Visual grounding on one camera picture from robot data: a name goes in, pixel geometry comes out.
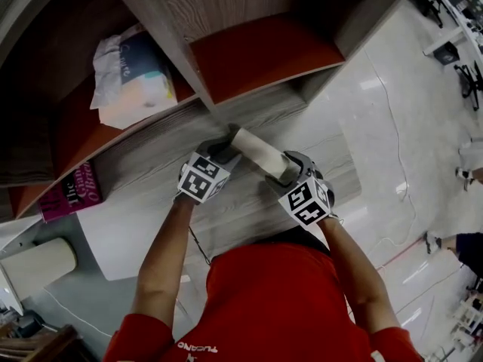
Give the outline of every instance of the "cardboard tube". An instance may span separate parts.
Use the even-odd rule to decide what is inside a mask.
[[[279,150],[242,127],[236,131],[232,146],[276,179],[279,179],[288,167],[288,158]]]

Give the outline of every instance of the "red shelf board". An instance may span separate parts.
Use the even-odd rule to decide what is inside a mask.
[[[344,62],[332,41],[292,14],[243,23],[190,47],[215,104]]]

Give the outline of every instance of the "white desk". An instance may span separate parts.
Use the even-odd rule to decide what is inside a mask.
[[[448,41],[454,40],[459,36],[463,35],[466,40],[469,42],[469,49],[471,52],[471,58],[476,61],[476,64],[480,68],[480,71],[483,71],[483,55],[481,55],[481,51],[478,47],[478,42],[475,39],[475,34],[468,28],[467,24],[469,20],[466,19],[451,3],[450,0],[442,0],[445,4],[446,8],[451,12],[454,19],[457,21],[458,27],[453,29],[452,31],[445,34],[443,37],[435,41],[431,44],[428,48],[426,48],[423,53],[428,56],[434,52],[437,48],[440,48],[443,44],[447,43]]]

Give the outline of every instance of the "shoe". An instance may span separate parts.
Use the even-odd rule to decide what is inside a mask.
[[[464,170],[461,167],[457,167],[454,174],[456,175],[456,177],[461,178],[461,179],[473,179],[471,171],[470,170]]]
[[[437,238],[428,232],[424,232],[423,239],[426,242],[426,250],[428,255],[437,252],[441,249],[441,238]]]

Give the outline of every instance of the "book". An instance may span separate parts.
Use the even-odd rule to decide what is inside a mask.
[[[45,222],[92,207],[103,201],[94,167],[85,162],[38,200]]]

